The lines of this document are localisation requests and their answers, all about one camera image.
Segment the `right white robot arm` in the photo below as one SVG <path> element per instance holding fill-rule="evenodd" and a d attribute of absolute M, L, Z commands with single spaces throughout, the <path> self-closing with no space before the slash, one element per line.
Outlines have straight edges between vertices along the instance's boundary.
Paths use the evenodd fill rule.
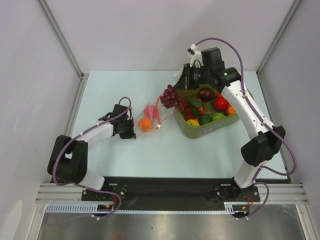
<path fill-rule="evenodd" d="M 188 52 L 191 61 L 183 66 L 173 88 L 195 90 L 202 84 L 215 88 L 235 109 L 250 139 L 240 150 L 243 162 L 230 188 L 231 196 L 242 201 L 252 189 L 261 167 L 279 152 L 286 131 L 262 113 L 244 84 L 243 74 L 234 67 L 225 67 L 219 48 L 199 51 L 193 44 Z"/>

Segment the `clear zip bag orange seal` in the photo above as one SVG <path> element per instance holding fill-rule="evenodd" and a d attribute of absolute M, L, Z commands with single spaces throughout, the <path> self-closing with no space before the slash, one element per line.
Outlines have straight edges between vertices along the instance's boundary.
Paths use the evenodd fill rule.
<path fill-rule="evenodd" d="M 145 118 L 144 116 L 144 109 L 146 105 L 142 108 L 142 111 L 134 118 L 134 132 L 136 134 L 137 139 L 141 139 L 142 137 L 146 137 L 147 135 L 150 135 L 156 131 L 158 131 L 165 121 L 167 121 L 170 117 L 172 117 L 176 111 L 174 107 L 172 108 L 166 108 L 164 107 L 160 102 L 160 96 L 157 97 L 156 100 L 153 100 L 152 102 L 148 102 L 146 105 L 155 105 L 157 108 L 157 118 L 151 119 L 153 124 L 153 129 L 150 131 L 142 131 L 139 128 L 139 120 L 142 118 Z"/>

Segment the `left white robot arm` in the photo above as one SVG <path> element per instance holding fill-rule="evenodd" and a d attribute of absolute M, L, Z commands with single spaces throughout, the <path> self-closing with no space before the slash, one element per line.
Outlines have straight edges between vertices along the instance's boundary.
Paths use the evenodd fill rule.
<path fill-rule="evenodd" d="M 88 153 L 102 141 L 116 135 L 123 140 L 136 138 L 131 106 L 115 104 L 112 112 L 78 135 L 58 136 L 47 166 L 53 182 L 58 186 L 74 184 L 89 188 L 97 199 L 107 199 L 110 187 L 105 184 L 105 177 L 88 169 Z"/>

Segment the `dark purple fake grapes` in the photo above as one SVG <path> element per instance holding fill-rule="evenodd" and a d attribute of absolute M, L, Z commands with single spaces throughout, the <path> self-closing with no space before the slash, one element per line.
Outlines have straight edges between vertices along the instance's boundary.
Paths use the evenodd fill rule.
<path fill-rule="evenodd" d="M 159 100 L 167 109 L 175 108 L 177 111 L 183 112 L 189 107 L 188 103 L 185 100 L 182 100 L 180 94 L 170 84 L 163 91 Z"/>

